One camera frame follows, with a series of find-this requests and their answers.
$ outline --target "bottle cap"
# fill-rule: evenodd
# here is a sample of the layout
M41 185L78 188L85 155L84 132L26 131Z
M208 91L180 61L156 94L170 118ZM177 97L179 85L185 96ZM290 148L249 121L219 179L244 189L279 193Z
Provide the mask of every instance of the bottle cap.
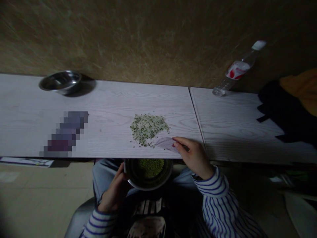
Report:
M264 46L266 45L266 41L257 41L256 43L254 43L254 45L252 46L253 50L261 50Z

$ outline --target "plastic water bottle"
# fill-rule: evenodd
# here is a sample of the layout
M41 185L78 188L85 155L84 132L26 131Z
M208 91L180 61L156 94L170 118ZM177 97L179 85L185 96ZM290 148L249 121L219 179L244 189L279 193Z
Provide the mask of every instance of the plastic water bottle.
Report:
M213 95L218 97L225 95L226 90L229 90L249 69L251 69L259 51L265 45L265 41L258 40L254 43L251 50L242 56L241 60L236 60L227 70L226 78L213 89Z

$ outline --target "hand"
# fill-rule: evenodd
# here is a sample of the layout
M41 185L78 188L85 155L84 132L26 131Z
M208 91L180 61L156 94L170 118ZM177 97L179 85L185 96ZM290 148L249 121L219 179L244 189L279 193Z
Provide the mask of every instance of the hand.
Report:
M181 154L188 168L203 180L210 179L214 174L214 167L210 164L201 144L184 137L173 137L173 139L176 140L174 146Z
M127 174L123 172L123 163L120 165L115 177L113 178L109 188L102 194L101 203L98 211L103 213L114 212L118 210L120 204L131 189L128 183Z

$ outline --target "jeans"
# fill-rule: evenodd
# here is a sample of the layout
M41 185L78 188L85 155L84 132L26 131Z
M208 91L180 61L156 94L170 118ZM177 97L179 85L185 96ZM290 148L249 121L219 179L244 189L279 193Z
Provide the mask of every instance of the jeans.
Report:
M100 203L102 194L108 189L122 162L122 159L101 159L94 165L92 174L97 204ZM184 201L191 209L201 210L202 195L198 191L191 174L192 171L189 168L185 168L179 176L174 178L165 187L175 198ZM138 189L132 188L127 196L138 191Z

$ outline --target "striped shirt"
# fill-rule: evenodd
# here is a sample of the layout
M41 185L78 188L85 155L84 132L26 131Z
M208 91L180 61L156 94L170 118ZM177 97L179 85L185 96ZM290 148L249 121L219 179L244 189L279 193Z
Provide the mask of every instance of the striped shirt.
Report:
M227 178L215 167L214 175L202 180L192 175L198 190L203 194L202 214L197 216L194 229L198 237L253 238L267 237L254 218L243 210ZM103 214L93 211L81 237L112 237L117 214Z

